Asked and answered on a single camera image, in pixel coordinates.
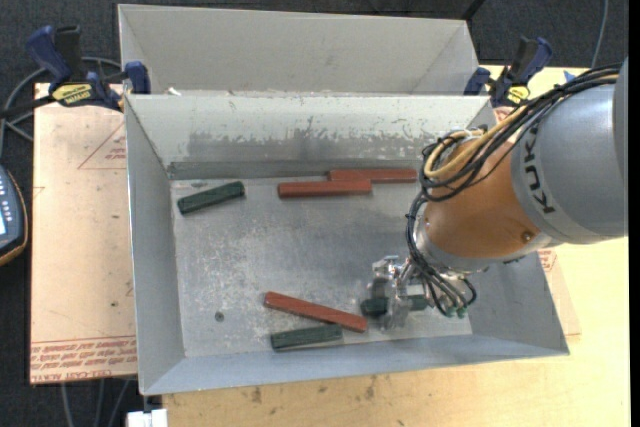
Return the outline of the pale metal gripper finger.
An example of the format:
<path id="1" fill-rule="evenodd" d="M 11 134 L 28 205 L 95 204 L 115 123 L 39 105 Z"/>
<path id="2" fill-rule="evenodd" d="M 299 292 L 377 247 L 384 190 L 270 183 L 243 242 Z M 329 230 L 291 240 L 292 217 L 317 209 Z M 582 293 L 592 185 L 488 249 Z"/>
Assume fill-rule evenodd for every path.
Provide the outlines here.
<path id="1" fill-rule="evenodd" d="M 386 278 L 373 279 L 368 287 L 367 300 L 373 304 L 386 304 L 389 299 L 390 281 Z"/>
<path id="2" fill-rule="evenodd" d="M 411 301 L 408 298 L 389 298 L 386 304 L 385 313 L 381 316 L 381 329 L 389 331 L 403 327 L 410 312 Z"/>

